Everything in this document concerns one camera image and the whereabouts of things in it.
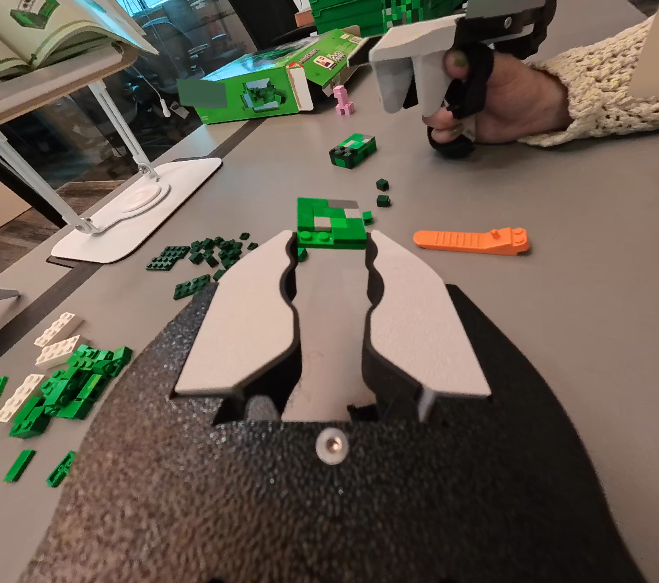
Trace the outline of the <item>lego instruction booklet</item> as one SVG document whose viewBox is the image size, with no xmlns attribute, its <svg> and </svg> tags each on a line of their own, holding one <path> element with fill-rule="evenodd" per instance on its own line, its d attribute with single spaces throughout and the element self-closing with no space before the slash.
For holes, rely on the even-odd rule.
<svg viewBox="0 0 659 583">
<path fill-rule="evenodd" d="M 116 0 L 1 0 L 1 80 L 118 43 L 158 54 Z"/>
</svg>

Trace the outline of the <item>orange lego brick separator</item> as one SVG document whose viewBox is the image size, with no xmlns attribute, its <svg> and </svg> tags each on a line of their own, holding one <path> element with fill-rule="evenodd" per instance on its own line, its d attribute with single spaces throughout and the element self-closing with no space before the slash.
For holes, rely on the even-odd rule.
<svg viewBox="0 0 659 583">
<path fill-rule="evenodd" d="M 447 232 L 421 230 L 413 242 L 422 249 L 491 255 L 516 256 L 531 249 L 524 228 L 500 228 L 488 232 Z"/>
</svg>

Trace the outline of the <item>white book stand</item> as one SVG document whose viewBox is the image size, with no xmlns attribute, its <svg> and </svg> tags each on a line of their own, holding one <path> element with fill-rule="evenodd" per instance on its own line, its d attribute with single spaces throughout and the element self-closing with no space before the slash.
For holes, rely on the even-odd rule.
<svg viewBox="0 0 659 583">
<path fill-rule="evenodd" d="M 106 45 L 75 58 L 1 82 L 1 123 L 84 86 L 90 88 L 135 161 L 139 176 L 93 216 L 82 217 L 57 194 L 1 135 L 1 159 L 10 172 L 46 202 L 72 231 L 58 241 L 51 256 L 102 265 L 126 258 L 138 249 L 222 166 L 218 157 L 167 162 L 154 167 L 111 100 L 103 79 L 137 59 L 128 44 Z"/>
</svg>

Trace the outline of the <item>person's right hand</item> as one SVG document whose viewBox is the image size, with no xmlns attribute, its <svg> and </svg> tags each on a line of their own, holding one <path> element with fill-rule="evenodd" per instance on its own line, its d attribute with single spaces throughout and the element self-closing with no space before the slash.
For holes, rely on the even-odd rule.
<svg viewBox="0 0 659 583">
<path fill-rule="evenodd" d="M 446 52 L 443 67 L 452 79 L 462 81 L 468 76 L 468 60 L 461 51 Z M 475 141 L 504 144 L 564 131 L 573 122 L 568 96 L 555 76 L 530 68 L 509 54 L 494 52 L 485 106 L 475 119 Z M 446 108 L 423 117 L 423 123 L 432 128 L 432 138 L 439 144 L 452 142 L 463 133 L 463 122 Z"/>
</svg>

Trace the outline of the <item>green lego set box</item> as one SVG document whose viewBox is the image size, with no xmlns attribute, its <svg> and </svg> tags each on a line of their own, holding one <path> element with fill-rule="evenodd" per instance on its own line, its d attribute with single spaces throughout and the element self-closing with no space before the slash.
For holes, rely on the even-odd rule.
<svg viewBox="0 0 659 583">
<path fill-rule="evenodd" d="M 351 77 L 347 59 L 362 40 L 355 25 L 245 54 L 201 79 L 179 79 L 178 102 L 205 125 L 312 111 Z"/>
</svg>

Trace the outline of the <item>pile of dark green lego pieces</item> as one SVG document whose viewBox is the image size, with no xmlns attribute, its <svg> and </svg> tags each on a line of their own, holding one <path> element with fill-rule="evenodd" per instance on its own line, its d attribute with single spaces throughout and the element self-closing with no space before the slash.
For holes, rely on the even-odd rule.
<svg viewBox="0 0 659 583">
<path fill-rule="evenodd" d="M 218 282 L 241 259 L 243 254 L 257 249 L 257 242 L 243 232 L 237 240 L 221 236 L 193 241 L 189 245 L 169 245 L 152 257 L 145 266 L 147 272 L 169 272 L 183 260 L 194 266 L 204 266 L 206 273 L 175 286 L 173 299 L 180 300 L 199 295 L 212 282 Z"/>
</svg>

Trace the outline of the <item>pile of bright green lego bricks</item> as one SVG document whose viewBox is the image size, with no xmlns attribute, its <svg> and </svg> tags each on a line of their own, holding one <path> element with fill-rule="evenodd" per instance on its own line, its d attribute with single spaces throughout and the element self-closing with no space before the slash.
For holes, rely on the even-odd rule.
<svg viewBox="0 0 659 583">
<path fill-rule="evenodd" d="M 40 436 L 54 419 L 83 420 L 108 384 L 122 372 L 133 356 L 127 346 L 98 350 L 80 345 L 45 381 L 37 384 L 11 418 L 9 437 Z"/>
</svg>

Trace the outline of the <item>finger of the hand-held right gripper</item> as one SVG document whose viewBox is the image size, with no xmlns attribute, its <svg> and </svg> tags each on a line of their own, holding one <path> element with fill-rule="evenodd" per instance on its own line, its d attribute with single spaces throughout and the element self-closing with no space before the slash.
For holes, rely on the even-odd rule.
<svg viewBox="0 0 659 583">
<path fill-rule="evenodd" d="M 370 65 L 388 114 L 403 108 L 412 82 L 423 114 L 441 108 L 451 82 L 443 57 L 453 46 L 462 19 L 452 15 L 393 27 L 370 50 Z"/>
<path fill-rule="evenodd" d="M 347 58 L 348 68 L 358 68 L 371 63 L 388 63 L 391 59 L 388 54 L 388 44 L 391 43 L 389 35 L 376 35 L 364 37 Z"/>
</svg>

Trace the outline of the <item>person's right forearm knit sleeve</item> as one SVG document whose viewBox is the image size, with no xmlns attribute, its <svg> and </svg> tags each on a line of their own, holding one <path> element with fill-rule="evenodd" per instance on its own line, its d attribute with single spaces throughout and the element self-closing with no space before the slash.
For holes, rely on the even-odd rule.
<svg viewBox="0 0 659 583">
<path fill-rule="evenodd" d="M 563 129 L 519 139 L 549 148 L 592 137 L 622 136 L 658 130 L 658 97 L 628 95 L 632 74 L 655 16 L 615 36 L 575 47 L 529 66 L 563 84 L 571 124 Z"/>
</svg>

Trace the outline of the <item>small green lego head build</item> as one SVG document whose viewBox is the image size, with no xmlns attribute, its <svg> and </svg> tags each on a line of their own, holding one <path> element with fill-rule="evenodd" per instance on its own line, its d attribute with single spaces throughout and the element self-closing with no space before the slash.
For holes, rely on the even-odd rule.
<svg viewBox="0 0 659 583">
<path fill-rule="evenodd" d="M 329 151 L 332 164 L 336 167 L 353 169 L 370 158 L 377 150 L 375 136 L 352 134 Z"/>
</svg>

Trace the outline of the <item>bright green lego plate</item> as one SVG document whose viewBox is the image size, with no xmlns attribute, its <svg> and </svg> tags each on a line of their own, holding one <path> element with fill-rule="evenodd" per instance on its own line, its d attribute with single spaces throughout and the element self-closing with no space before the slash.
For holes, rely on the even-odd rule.
<svg viewBox="0 0 659 583">
<path fill-rule="evenodd" d="M 70 450 L 63 459 L 54 467 L 45 480 L 49 488 L 57 488 L 62 481 L 68 476 L 71 465 L 73 464 L 77 453 Z"/>
<path fill-rule="evenodd" d="M 3 482 L 5 483 L 16 483 L 18 482 L 29 464 L 36 455 L 36 451 L 32 448 L 27 448 L 22 450 L 19 455 L 16 457 L 16 460 L 12 463 L 8 472 L 6 472 Z"/>
</svg>

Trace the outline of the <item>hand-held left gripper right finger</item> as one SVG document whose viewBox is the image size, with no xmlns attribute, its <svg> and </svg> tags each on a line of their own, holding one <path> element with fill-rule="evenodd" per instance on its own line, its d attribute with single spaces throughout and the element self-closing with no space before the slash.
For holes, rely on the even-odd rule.
<svg viewBox="0 0 659 583">
<path fill-rule="evenodd" d="M 492 390 L 442 277 L 379 230 L 368 234 L 362 378 L 381 422 L 427 422 L 437 401 Z"/>
</svg>

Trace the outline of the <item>green lego plate build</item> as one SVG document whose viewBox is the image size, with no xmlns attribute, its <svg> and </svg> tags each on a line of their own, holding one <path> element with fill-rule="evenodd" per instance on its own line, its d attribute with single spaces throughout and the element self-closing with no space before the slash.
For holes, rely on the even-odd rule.
<svg viewBox="0 0 659 583">
<path fill-rule="evenodd" d="M 299 248 L 364 250 L 367 239 L 357 201 L 306 197 L 297 199 Z"/>
</svg>

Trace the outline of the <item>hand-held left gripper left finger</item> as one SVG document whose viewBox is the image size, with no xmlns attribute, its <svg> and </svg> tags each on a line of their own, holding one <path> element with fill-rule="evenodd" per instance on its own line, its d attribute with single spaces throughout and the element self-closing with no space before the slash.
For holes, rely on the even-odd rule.
<svg viewBox="0 0 659 583">
<path fill-rule="evenodd" d="M 233 266 L 216 291 L 174 387 L 220 399 L 213 423 L 242 422 L 256 397 L 279 420 L 302 373 L 297 235 L 283 230 Z"/>
</svg>

